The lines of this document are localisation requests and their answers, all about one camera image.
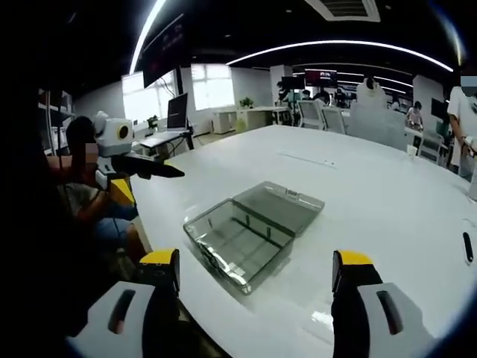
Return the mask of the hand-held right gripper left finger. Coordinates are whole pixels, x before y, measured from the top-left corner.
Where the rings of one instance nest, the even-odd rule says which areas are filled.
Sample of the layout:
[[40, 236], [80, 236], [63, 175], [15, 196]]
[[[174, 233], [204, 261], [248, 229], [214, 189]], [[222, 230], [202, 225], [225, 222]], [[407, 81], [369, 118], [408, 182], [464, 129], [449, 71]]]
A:
[[172, 357], [179, 331], [180, 251], [152, 251], [135, 282], [119, 281], [90, 308], [68, 343], [79, 357]]

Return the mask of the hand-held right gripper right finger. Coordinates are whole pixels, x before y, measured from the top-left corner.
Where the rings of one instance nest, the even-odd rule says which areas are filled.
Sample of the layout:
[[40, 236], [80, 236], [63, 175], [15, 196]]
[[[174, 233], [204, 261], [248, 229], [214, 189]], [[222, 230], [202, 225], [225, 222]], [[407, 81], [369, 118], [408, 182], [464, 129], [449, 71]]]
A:
[[333, 252], [331, 315], [334, 357], [422, 357], [435, 342], [420, 308], [356, 251]]

